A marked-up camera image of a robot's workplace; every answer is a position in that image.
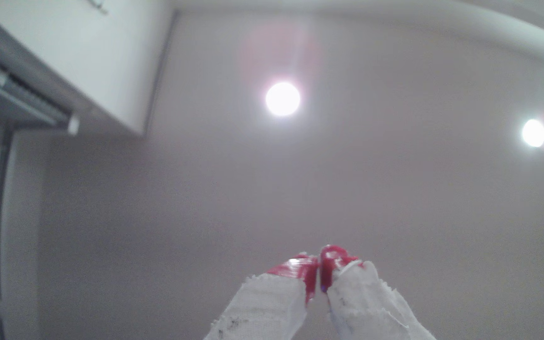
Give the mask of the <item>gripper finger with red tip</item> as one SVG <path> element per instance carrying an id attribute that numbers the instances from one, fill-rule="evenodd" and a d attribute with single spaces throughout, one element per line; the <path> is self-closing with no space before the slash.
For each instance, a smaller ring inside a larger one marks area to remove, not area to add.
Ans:
<path id="1" fill-rule="evenodd" d="M 319 259 L 299 253 L 248 277 L 204 339 L 292 339 L 315 296 Z"/>
<path id="2" fill-rule="evenodd" d="M 435 339 L 372 261 L 329 244 L 321 249 L 319 274 L 340 339 Z"/>

